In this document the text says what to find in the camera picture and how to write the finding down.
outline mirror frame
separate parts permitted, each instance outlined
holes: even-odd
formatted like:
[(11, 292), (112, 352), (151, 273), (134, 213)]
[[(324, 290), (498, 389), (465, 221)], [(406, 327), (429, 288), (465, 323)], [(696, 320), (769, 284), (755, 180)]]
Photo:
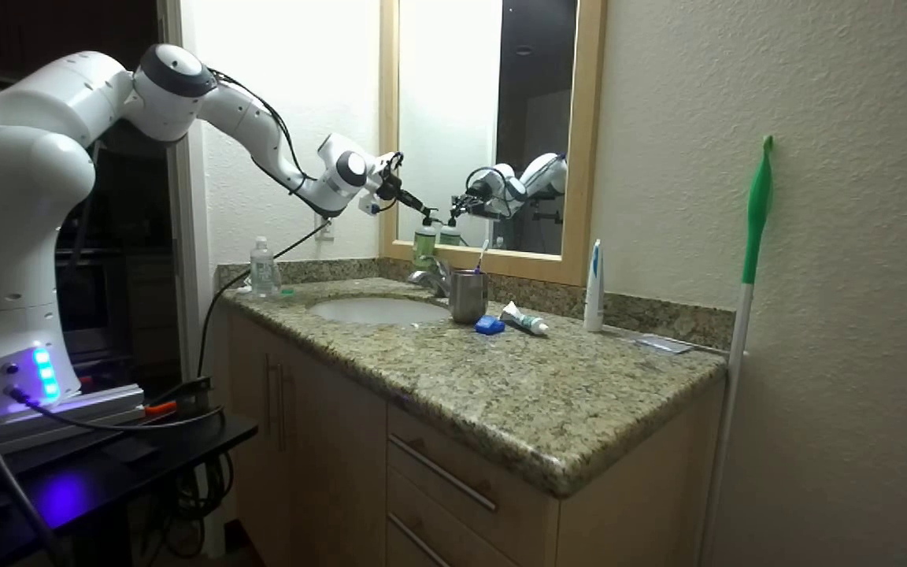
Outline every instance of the mirror frame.
[[(398, 148), (398, 0), (382, 0), (382, 148)], [(489, 273), (527, 280), (578, 284), (589, 257), (593, 168), (597, 140), (603, 50), (603, 0), (576, 0), (574, 94), (571, 94), (571, 170), (562, 198), (560, 257), (489, 249)], [(382, 213), (382, 258), (410, 258), (411, 242), (398, 240), (395, 207)], [(470, 269), (477, 249), (436, 246), (445, 266)]]

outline backsplash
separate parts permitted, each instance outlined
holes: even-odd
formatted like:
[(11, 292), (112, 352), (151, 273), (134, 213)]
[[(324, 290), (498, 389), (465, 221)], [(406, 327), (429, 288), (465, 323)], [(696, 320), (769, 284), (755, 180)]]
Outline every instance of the backsplash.
[[(241, 266), (220, 266), (216, 284), (228, 280), (240, 271)], [(352, 280), (352, 276), (406, 280), (410, 273), (411, 266), (403, 258), (281, 261), (283, 284)], [(582, 288), (499, 276), (499, 273), (491, 273), (489, 284), (491, 284), (489, 295), (495, 303), (517, 303), (518, 309), (537, 309), (565, 320), (582, 316)], [(712, 350), (726, 350), (732, 334), (732, 312), (608, 292), (603, 326), (642, 334), (680, 337)]]

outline cup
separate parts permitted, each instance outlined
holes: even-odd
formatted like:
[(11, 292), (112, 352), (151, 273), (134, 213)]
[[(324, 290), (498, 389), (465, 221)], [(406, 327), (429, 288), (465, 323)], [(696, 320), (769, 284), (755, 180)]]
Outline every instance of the cup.
[(489, 309), (489, 276), (486, 271), (451, 271), (447, 276), (452, 326), (474, 326)]

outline granite countertop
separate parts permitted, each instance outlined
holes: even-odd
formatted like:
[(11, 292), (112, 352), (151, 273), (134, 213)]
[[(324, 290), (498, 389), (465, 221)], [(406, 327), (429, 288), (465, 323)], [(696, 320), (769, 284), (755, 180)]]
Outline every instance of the granite countertop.
[(226, 303), (556, 497), (630, 453), (724, 376), (716, 352), (668, 356), (633, 337), (584, 334), (582, 323), (560, 316), (542, 316), (550, 337), (517, 327), (480, 337), (447, 323), (352, 327), (310, 312), (321, 299), (354, 292), (425, 299), (410, 284), (366, 276), (295, 284), (275, 299), (226, 292)]

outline drawer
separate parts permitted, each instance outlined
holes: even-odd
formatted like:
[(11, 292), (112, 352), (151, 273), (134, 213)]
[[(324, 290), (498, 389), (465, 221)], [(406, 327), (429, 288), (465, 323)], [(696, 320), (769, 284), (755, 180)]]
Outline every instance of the drawer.
[(513, 567), (411, 483), (391, 476), (388, 563), (391, 567)]
[(553, 563), (556, 502), (391, 406), (388, 474), (517, 563)]

